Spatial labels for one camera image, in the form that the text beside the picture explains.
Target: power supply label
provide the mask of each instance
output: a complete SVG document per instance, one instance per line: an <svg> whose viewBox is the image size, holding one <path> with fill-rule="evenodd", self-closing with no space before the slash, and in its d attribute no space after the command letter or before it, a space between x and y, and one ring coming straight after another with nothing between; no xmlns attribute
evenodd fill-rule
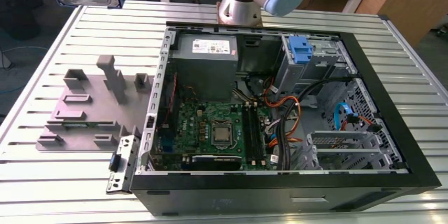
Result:
<svg viewBox="0 0 448 224"><path fill-rule="evenodd" d="M231 54L231 43L228 40L194 40L192 52L199 54Z"/></svg>

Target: red wire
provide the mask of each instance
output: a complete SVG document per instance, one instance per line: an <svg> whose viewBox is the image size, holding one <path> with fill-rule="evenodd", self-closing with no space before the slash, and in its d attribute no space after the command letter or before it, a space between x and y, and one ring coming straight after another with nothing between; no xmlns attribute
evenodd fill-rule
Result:
<svg viewBox="0 0 448 224"><path fill-rule="evenodd" d="M171 94L171 99L170 99L170 107L168 107L168 111L167 111L167 115L166 115L166 119L163 120L163 124L164 125L168 121L168 115L171 112L171 108L174 106L174 102L175 102L175 93L176 93L176 86L178 86L178 73L175 73L175 86L174 86L174 92Z"/></svg>

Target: cpu socket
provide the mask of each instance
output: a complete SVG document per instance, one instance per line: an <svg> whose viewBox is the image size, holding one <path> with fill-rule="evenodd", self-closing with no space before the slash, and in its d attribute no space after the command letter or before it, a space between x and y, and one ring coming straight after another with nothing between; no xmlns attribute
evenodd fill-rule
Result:
<svg viewBox="0 0 448 224"><path fill-rule="evenodd" d="M212 122L212 145L216 148L223 148L232 145L232 122L214 121Z"/></svg>

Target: connector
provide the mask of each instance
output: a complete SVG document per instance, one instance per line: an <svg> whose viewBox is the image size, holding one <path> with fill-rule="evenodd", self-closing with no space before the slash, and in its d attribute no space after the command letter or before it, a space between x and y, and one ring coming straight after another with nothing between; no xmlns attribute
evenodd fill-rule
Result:
<svg viewBox="0 0 448 224"><path fill-rule="evenodd" d="M356 123L358 124L359 120L360 120L360 118L359 118L358 113L351 113L351 114L347 115L347 122L348 123Z"/></svg>
<svg viewBox="0 0 448 224"><path fill-rule="evenodd" d="M367 127L367 131L368 132L374 132L378 133L380 130L383 129L383 126L380 126L376 123L372 123L368 127Z"/></svg>
<svg viewBox="0 0 448 224"><path fill-rule="evenodd" d="M122 154L118 154L118 152L115 151L112 153L112 157L110 161L110 171L114 173L116 173L119 170L120 160L122 160Z"/></svg>

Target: open computer tower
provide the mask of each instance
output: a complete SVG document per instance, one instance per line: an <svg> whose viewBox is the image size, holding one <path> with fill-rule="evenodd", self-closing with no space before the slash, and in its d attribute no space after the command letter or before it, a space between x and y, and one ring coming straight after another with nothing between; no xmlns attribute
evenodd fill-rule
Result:
<svg viewBox="0 0 448 224"><path fill-rule="evenodd" d="M440 186L354 34L168 23L142 109L107 191L155 216L362 211Z"/></svg>

